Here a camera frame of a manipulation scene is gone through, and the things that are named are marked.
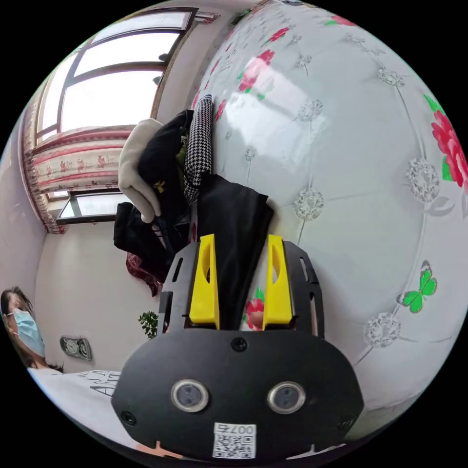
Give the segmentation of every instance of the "person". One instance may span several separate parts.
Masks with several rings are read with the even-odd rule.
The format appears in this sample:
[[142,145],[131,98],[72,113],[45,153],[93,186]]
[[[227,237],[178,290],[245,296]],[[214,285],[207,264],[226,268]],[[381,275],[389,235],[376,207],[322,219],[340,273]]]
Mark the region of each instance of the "person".
[[5,327],[23,364],[31,369],[54,369],[63,372],[63,366],[48,364],[45,360],[45,345],[35,320],[32,303],[18,286],[1,293],[0,309]]
[[65,373],[63,366],[46,362],[44,341],[31,301],[18,286],[1,293],[0,308],[13,347],[35,383],[60,410],[78,423],[124,446],[161,457],[182,458],[164,450],[159,442],[156,448],[150,448],[129,436],[111,404],[119,371]]

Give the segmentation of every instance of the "white wall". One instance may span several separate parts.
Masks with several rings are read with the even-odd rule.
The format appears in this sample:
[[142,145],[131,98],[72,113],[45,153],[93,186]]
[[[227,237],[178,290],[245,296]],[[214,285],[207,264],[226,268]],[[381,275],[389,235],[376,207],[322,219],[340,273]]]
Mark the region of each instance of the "white wall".
[[156,116],[158,121],[167,123],[185,109],[187,97],[211,44],[235,13],[254,4],[252,0],[172,0],[158,4],[160,8],[198,7],[200,11],[220,14],[211,24],[199,24],[182,46],[162,92]]
[[0,292],[17,285],[34,303],[45,228],[21,179],[19,125],[18,121],[0,160]]
[[[131,276],[126,253],[114,246],[114,223],[76,224],[66,234],[48,234],[36,285],[36,318],[48,362],[64,363],[66,372],[119,371],[146,336],[138,317],[158,311],[159,298]],[[66,356],[61,336],[90,342],[90,363]]]

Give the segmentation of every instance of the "floral curtain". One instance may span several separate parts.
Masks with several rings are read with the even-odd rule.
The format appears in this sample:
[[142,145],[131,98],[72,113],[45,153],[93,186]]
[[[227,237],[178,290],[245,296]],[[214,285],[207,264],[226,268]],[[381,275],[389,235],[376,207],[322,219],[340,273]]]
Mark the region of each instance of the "floral curtain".
[[118,187],[118,159],[134,125],[87,127],[54,135],[23,153],[30,198],[48,233],[63,233],[44,194]]

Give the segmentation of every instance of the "red garment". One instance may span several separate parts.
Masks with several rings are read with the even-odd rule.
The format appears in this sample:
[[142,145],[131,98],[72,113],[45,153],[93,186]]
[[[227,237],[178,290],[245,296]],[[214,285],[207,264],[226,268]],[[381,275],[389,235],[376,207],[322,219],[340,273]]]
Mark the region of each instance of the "red garment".
[[127,253],[127,265],[128,273],[138,279],[142,279],[151,289],[151,296],[154,297],[159,292],[159,288],[162,284],[147,271],[141,267],[141,258],[137,257],[133,253]]

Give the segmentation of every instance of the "blue face mask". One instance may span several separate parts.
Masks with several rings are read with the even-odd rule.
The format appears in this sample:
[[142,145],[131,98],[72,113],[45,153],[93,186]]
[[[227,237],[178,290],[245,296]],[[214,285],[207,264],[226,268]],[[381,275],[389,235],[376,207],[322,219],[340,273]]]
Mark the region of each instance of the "blue face mask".
[[19,309],[14,309],[12,313],[8,315],[14,315],[16,324],[18,326],[18,338],[23,342],[31,351],[34,351],[41,357],[45,357],[45,346],[40,335],[38,326],[34,319],[31,317],[29,312],[23,312]]

